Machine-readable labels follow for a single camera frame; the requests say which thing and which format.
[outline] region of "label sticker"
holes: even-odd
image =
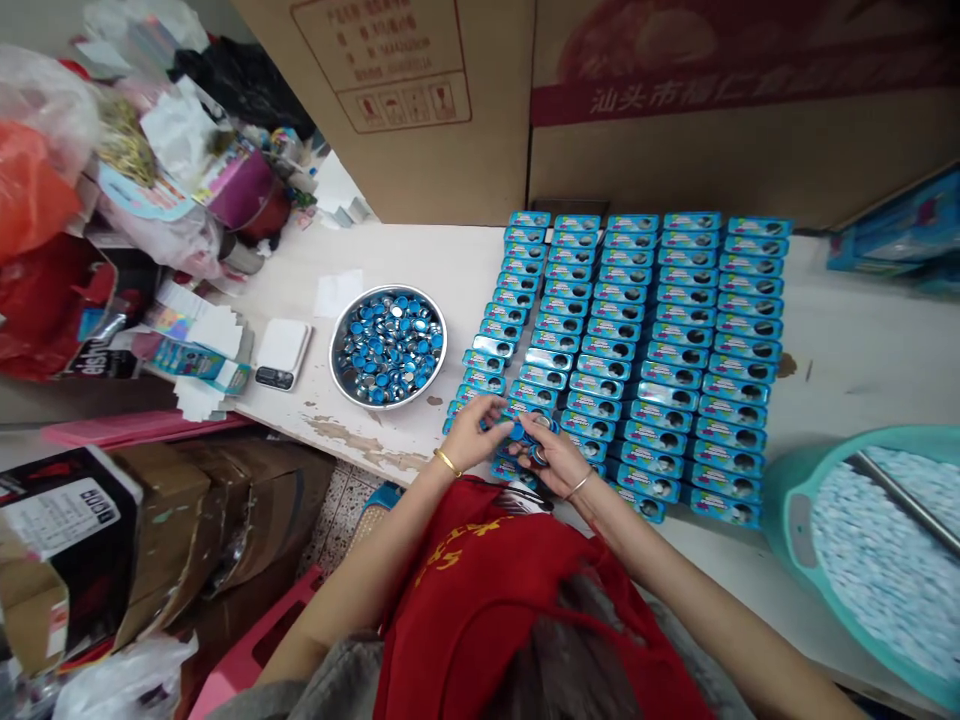
[[[116,504],[92,477],[26,498],[0,513],[43,561],[120,519]]]

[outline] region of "white table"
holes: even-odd
[[[378,224],[349,231],[288,228],[280,250],[231,305],[257,335],[274,317],[311,322],[314,335],[293,392],[251,384],[238,410],[385,479],[409,484],[442,440],[446,407],[463,374],[460,359],[493,292],[502,233],[502,228]],[[960,384],[953,375],[960,345],[956,306],[911,297],[889,282],[828,273],[826,253],[823,240],[793,239],[785,271],[783,344],[796,370],[774,386],[768,459],[805,443],[885,425],[960,422]],[[352,404],[334,386],[327,353],[335,321],[313,317],[314,298],[319,276],[351,270],[362,270],[364,289],[412,285],[440,305],[449,349],[426,397],[375,413]],[[660,526],[664,536],[836,680],[913,714],[938,712],[865,653],[825,607],[808,602],[762,536],[694,518],[683,508],[674,512],[677,517]]]

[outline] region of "gold bracelet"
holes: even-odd
[[[448,458],[446,455],[444,455],[443,450],[441,450],[440,448],[437,448],[436,450],[433,451],[433,454],[436,455],[436,456],[437,456],[438,458],[440,458],[441,460],[443,460],[444,464],[445,464],[448,468],[450,468],[451,470],[453,470],[453,476],[454,476],[454,478],[461,478],[461,477],[463,477],[463,473],[460,472],[459,470],[457,470],[456,467],[454,467],[453,463],[450,462],[450,458]]]

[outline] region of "cardboard box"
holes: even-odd
[[[249,479],[243,520],[229,529],[225,563],[213,578],[215,593],[263,572],[303,543],[320,513],[335,461],[292,443],[242,440],[215,443]]]
[[[529,199],[830,226],[960,149],[935,11],[540,0]]]
[[[524,206],[533,0],[234,5],[381,220]]]
[[[111,457],[144,491],[133,587],[114,643],[114,650],[119,650],[158,615],[182,609],[196,596],[213,569],[207,562],[209,555],[207,559],[203,555],[214,553],[217,546],[201,547],[194,542],[210,488],[210,480],[201,470],[162,443],[115,450]],[[205,541],[209,524],[205,521],[203,525],[201,539]]]
[[[0,474],[0,606],[25,674],[119,630],[142,500],[140,486],[92,446]]]

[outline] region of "metal rod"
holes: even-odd
[[[858,473],[865,475],[882,487],[890,496],[890,499],[899,505],[907,515],[920,523],[954,557],[960,559],[960,538],[957,538],[950,531],[950,528],[940,522],[936,515],[927,510],[926,506],[890,477],[865,452],[860,450],[854,453],[847,458],[847,463]]]

